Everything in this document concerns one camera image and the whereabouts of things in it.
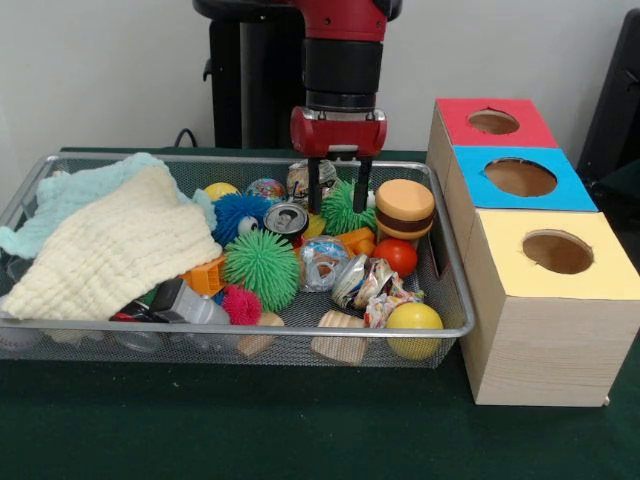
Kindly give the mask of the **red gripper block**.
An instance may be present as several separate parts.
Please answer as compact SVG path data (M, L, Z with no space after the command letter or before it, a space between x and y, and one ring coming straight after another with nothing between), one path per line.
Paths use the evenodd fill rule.
M308 157L308 206L319 213L322 202L319 158L333 153L352 153L360 158L354 187L353 211L367 209L371 156L382 149L387 135L387 118L380 109L370 112L336 112L295 107L291 113L291 141Z

